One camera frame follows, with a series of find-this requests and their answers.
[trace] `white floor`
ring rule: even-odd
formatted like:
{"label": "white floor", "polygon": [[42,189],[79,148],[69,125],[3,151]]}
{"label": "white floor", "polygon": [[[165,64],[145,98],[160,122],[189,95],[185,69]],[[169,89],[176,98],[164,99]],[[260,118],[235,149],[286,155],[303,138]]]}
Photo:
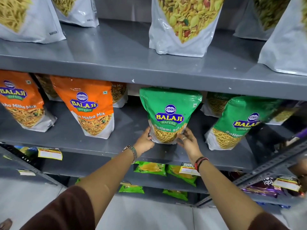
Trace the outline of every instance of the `white floor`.
{"label": "white floor", "polygon": [[[59,186],[0,178],[0,222],[13,220],[18,230],[34,214],[63,192]],[[281,215],[275,215],[284,223]],[[215,208],[191,208],[150,200],[115,196],[97,230],[226,230]]]}

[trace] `forearm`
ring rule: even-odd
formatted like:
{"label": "forearm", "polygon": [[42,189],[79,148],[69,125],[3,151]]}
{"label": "forearm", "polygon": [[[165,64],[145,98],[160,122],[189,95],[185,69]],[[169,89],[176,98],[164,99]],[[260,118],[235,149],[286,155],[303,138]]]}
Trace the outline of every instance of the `forearm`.
{"label": "forearm", "polygon": [[77,184],[90,197],[96,226],[132,162],[133,153],[127,149]]}
{"label": "forearm", "polygon": [[247,230],[255,217],[264,212],[209,161],[201,163],[199,172],[230,230]]}

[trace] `brown sleeve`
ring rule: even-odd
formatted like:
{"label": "brown sleeve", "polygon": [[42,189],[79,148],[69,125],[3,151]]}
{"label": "brown sleeve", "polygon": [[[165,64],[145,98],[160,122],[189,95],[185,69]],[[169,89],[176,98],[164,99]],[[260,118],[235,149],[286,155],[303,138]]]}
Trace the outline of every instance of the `brown sleeve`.
{"label": "brown sleeve", "polygon": [[248,230],[289,230],[272,214],[263,212],[251,222]]}
{"label": "brown sleeve", "polygon": [[20,230],[95,230],[94,211],[85,190],[72,186],[33,216]]}

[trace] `wristwatch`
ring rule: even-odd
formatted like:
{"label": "wristwatch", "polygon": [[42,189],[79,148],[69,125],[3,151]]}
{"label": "wristwatch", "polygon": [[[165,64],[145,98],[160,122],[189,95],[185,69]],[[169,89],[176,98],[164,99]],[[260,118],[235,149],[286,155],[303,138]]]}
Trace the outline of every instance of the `wristwatch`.
{"label": "wristwatch", "polygon": [[127,145],[122,151],[125,151],[126,149],[130,149],[133,153],[133,164],[137,161],[138,155],[136,154],[136,150],[132,145]]}

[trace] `red thread bracelet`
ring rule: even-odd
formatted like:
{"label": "red thread bracelet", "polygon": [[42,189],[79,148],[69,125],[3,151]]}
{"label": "red thread bracelet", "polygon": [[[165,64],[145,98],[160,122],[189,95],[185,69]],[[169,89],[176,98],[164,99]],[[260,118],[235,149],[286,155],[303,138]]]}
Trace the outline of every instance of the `red thread bracelet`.
{"label": "red thread bracelet", "polygon": [[201,163],[203,161],[206,161],[206,160],[208,161],[209,159],[207,157],[203,157],[203,156],[196,160],[196,162],[194,164],[194,168],[196,169],[197,172],[199,172],[199,166],[201,165]]}

